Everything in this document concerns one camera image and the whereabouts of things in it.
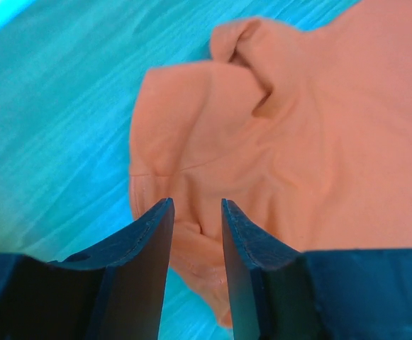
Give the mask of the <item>orange t shirt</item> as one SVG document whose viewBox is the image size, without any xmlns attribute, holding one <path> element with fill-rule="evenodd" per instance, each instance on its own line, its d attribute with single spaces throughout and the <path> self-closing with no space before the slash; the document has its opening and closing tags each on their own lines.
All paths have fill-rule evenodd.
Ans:
<svg viewBox="0 0 412 340">
<path fill-rule="evenodd" d="M 175 205 L 171 267 L 231 327 L 229 199 L 300 251 L 412 247 L 412 1 L 361 1 L 302 32 L 214 29 L 211 60 L 151 69 L 130 132 L 130 204 Z"/>
</svg>

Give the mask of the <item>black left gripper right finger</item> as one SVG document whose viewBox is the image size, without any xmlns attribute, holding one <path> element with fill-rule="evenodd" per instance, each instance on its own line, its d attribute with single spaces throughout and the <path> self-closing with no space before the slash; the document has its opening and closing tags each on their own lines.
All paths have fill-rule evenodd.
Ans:
<svg viewBox="0 0 412 340">
<path fill-rule="evenodd" d="M 412 249 L 299 252 L 221 214 L 235 339 L 412 339 Z"/>
</svg>

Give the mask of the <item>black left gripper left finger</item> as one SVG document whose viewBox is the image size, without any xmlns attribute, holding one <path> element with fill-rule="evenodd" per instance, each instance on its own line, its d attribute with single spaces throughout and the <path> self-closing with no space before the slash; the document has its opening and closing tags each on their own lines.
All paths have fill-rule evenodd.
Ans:
<svg viewBox="0 0 412 340">
<path fill-rule="evenodd" d="M 173 226 L 165 198 L 63 261 L 0 254 L 0 339 L 156 339 Z"/>
</svg>

